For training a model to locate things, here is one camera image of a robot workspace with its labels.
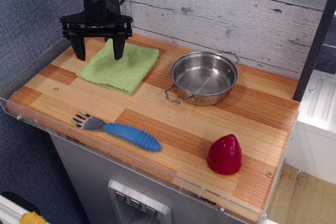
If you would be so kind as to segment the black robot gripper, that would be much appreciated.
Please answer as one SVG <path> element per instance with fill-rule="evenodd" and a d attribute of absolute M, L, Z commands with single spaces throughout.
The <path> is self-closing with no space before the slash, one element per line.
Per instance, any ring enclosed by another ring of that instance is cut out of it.
<path fill-rule="evenodd" d="M 62 34 L 70 39 L 77 59 L 85 61 L 84 37 L 113 38 L 115 60 L 123 56 L 125 40 L 133 35 L 132 17 L 113 12 L 106 0 L 83 0 L 84 11 L 60 17 Z"/>

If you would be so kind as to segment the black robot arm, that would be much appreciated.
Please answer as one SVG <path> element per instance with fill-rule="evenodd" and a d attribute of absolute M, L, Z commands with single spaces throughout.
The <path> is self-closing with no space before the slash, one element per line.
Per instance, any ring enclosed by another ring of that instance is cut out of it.
<path fill-rule="evenodd" d="M 132 17 L 120 13 L 125 0 L 83 0 L 84 11 L 60 17 L 63 37 L 67 38 L 76 57 L 86 58 L 85 38 L 112 39 L 115 60 L 123 56 L 125 41 L 132 36 Z"/>

